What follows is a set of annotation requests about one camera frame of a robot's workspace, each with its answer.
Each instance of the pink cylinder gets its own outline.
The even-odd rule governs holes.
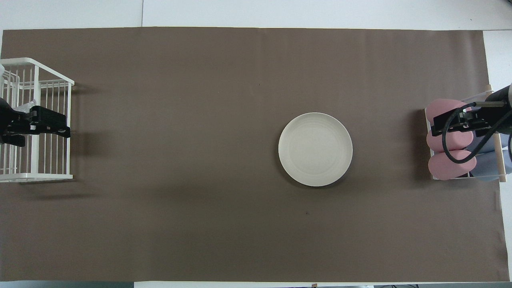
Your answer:
[[[426,143],[433,151],[443,152],[444,149],[441,138],[441,135],[436,137],[432,136],[432,132],[429,131],[429,133],[426,135]],[[446,134],[446,146],[448,147],[449,151],[462,150],[471,144],[471,142],[473,142],[473,133],[471,131],[455,131]]]
[[[426,107],[426,118],[431,124],[434,124],[434,117],[464,105],[466,105],[466,103],[459,100],[436,99]]]
[[[450,151],[450,154],[457,160],[466,158],[470,152],[467,150]],[[473,170],[477,164],[475,158],[463,164],[453,163],[444,153],[432,156],[429,160],[430,173],[439,180],[448,180]]]

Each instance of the white floor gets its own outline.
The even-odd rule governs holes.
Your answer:
[[[512,31],[500,31],[512,30],[512,5],[506,0],[0,1],[0,32],[7,29],[140,26],[489,30],[484,32],[489,82],[495,90],[512,82]],[[500,190],[505,238],[508,250],[512,251],[512,182],[500,185]],[[512,275],[512,257],[508,261]],[[137,287],[277,287],[309,284],[143,282]]]

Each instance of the brown tablecloth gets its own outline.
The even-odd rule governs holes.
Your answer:
[[[3,280],[508,281],[497,182],[434,181],[423,108],[485,89],[481,31],[5,31],[2,58],[77,82],[72,173],[0,184]],[[334,116],[339,181],[281,167]]]

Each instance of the round plate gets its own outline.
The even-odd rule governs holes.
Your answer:
[[[329,185],[345,174],[352,161],[352,139],[336,118],[306,113],[290,121],[279,138],[279,160],[297,182]]]

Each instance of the plate rim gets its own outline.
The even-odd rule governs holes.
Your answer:
[[[311,184],[307,184],[307,183],[304,183],[304,182],[301,182],[297,179],[295,179],[295,177],[293,177],[290,172],[288,172],[288,170],[286,170],[286,167],[285,165],[283,165],[283,160],[282,160],[282,155],[281,155],[281,144],[282,144],[282,141],[283,141],[283,133],[287,130],[287,128],[293,124],[295,121],[297,121],[298,118],[301,118],[301,117],[305,117],[306,115],[309,115],[309,114],[318,114],[318,115],[322,115],[322,116],[327,116],[329,118],[332,118],[334,119],[341,127],[342,129],[347,132],[347,136],[348,136],[348,139],[350,140],[350,157],[349,157],[349,160],[347,161],[347,167],[345,168],[345,170],[341,173],[341,175],[334,181],[332,181],[331,183],[328,183],[328,184],[321,184],[321,185],[311,185]],[[279,155],[279,162],[281,163],[281,166],[283,167],[283,169],[286,171],[286,173],[295,181],[303,184],[303,185],[306,185],[306,186],[310,186],[310,187],[323,187],[323,186],[327,186],[327,185],[330,185],[336,181],[338,181],[341,177],[343,177],[343,175],[345,175],[345,173],[348,171],[348,168],[350,167],[350,164],[352,163],[352,157],[353,157],[353,154],[354,154],[354,148],[353,148],[353,143],[352,143],[352,137],[350,137],[350,133],[347,129],[347,127],[345,127],[345,125],[343,125],[343,123],[341,123],[338,119],[336,119],[335,117],[329,115],[329,114],[326,114],[326,113],[322,113],[322,112],[308,112],[308,113],[304,113],[304,114],[301,114],[297,117],[295,117],[294,119],[292,119],[290,122],[288,122],[286,124],[286,126],[283,128],[283,130],[281,131],[281,134],[279,136],[279,143],[278,143],[278,155]]]

